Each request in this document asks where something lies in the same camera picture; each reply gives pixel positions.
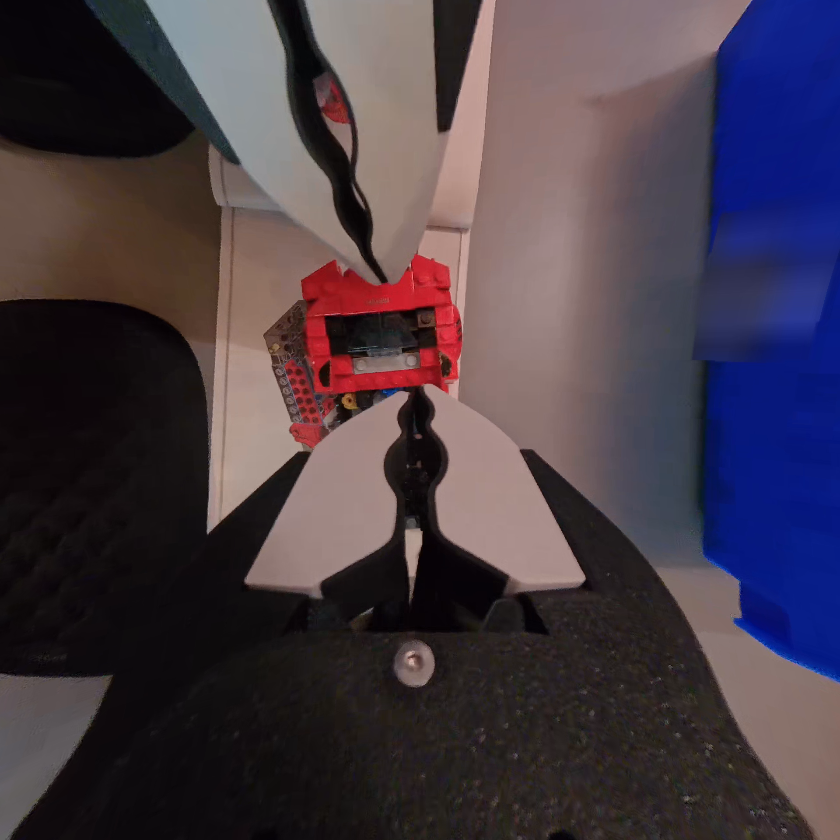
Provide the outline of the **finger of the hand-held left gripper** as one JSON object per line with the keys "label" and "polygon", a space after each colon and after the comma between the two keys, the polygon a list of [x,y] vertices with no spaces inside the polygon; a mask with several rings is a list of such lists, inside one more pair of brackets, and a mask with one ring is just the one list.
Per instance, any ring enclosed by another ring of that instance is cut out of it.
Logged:
{"label": "finger of the hand-held left gripper", "polygon": [[303,2],[150,1],[248,176],[297,224],[377,281],[372,216],[348,154],[329,129],[315,80],[330,63]]}
{"label": "finger of the hand-held left gripper", "polygon": [[306,8],[352,111],[373,254],[397,281],[424,236],[438,182],[433,2],[307,1]]}

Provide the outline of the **blue plastic bin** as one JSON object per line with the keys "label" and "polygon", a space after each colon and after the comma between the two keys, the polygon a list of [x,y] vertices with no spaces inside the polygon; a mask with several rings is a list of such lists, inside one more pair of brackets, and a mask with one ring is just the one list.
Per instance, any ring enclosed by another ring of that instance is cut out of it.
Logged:
{"label": "blue plastic bin", "polygon": [[839,672],[839,2],[751,2],[716,57],[703,551],[735,623]]}

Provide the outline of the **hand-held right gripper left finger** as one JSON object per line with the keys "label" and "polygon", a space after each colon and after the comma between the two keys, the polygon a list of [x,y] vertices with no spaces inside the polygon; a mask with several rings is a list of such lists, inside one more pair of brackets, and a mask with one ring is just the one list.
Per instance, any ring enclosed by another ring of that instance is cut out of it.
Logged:
{"label": "hand-held right gripper left finger", "polygon": [[399,467],[411,395],[398,392],[318,443],[249,569],[250,589],[323,596],[334,575],[404,534]]}

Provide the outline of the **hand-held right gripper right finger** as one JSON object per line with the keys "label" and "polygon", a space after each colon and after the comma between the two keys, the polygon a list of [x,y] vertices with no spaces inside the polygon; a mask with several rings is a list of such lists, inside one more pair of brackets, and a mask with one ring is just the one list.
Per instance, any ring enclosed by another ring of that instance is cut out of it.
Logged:
{"label": "hand-held right gripper right finger", "polygon": [[423,393],[443,451],[433,502],[444,544],[500,573],[505,594],[582,587],[585,574],[519,447],[436,386]]}

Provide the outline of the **lego instruction booklet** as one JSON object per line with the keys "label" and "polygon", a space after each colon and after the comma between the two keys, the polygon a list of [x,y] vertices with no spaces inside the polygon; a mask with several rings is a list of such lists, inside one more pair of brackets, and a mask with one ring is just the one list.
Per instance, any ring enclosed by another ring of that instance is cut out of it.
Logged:
{"label": "lego instruction booklet", "polygon": [[[495,1],[481,5],[422,256],[450,269],[465,311],[469,230],[484,148]],[[265,332],[301,297],[300,281],[332,254],[281,213],[241,168],[208,151],[222,209],[207,529],[301,450],[270,368]]]}

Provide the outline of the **red and black lego car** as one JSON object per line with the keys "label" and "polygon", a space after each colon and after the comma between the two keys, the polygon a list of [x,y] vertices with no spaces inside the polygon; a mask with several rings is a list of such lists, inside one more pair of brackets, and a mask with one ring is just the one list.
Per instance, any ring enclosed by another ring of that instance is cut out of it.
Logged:
{"label": "red and black lego car", "polygon": [[330,431],[397,392],[459,378],[463,325],[444,264],[415,255],[396,283],[375,286],[337,261],[301,282],[311,403],[290,432],[313,449]]}

